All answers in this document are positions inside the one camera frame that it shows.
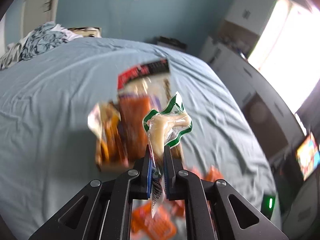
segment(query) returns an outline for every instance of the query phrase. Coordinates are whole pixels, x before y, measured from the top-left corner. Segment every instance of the bone-shaped dog chew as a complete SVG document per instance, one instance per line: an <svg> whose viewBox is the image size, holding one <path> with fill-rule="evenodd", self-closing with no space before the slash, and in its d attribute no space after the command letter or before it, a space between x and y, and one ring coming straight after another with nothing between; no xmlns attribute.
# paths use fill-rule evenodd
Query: bone-shaped dog chew
<svg viewBox="0 0 320 240"><path fill-rule="evenodd" d="M150 129L148 132L149 141L153 153L163 162L164 143L168 132L173 127L187 127L191 123L191 118L187 113L173 115L155 115L150 120Z"/></svg>

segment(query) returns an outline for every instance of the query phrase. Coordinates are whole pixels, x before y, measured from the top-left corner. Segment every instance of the bed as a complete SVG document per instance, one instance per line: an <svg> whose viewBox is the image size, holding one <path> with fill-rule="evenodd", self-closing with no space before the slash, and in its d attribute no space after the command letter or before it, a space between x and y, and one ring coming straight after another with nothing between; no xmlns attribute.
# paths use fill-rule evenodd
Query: bed
<svg viewBox="0 0 320 240"><path fill-rule="evenodd" d="M0 72L0 214L18 240L92 179L117 177L95 166L88 113L99 101L116 100L119 73L161 57L169 59L172 92L182 95L194 124L182 138L186 166L205 173L213 164L259 210L263 192L276 193L255 136L206 63L141 42L79 38ZM272 222L281 228L278 201Z"/></svg>

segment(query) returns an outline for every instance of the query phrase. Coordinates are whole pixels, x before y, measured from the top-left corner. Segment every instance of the blue wall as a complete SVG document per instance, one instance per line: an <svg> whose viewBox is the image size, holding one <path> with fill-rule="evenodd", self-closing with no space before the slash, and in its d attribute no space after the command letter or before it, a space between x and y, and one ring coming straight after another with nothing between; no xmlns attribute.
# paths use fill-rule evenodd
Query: blue wall
<svg viewBox="0 0 320 240"><path fill-rule="evenodd" d="M102 36L152 42L176 38L197 56L232 0L59 0L56 22L102 27Z"/></svg>
<svg viewBox="0 0 320 240"><path fill-rule="evenodd" d="M18 42L21 37L21 11L23 0L14 0L5 14L5 44Z"/></svg>

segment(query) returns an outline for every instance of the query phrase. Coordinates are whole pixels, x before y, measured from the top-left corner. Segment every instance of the colorful screen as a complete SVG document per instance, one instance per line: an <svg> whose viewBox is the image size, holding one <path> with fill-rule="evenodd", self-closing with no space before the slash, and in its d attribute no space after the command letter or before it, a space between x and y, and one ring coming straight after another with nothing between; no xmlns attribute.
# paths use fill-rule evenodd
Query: colorful screen
<svg viewBox="0 0 320 240"><path fill-rule="evenodd" d="M320 154L316 140L310 133L296 152L296 158L300 165L303 179L306 180L309 175L320 164Z"/></svg>

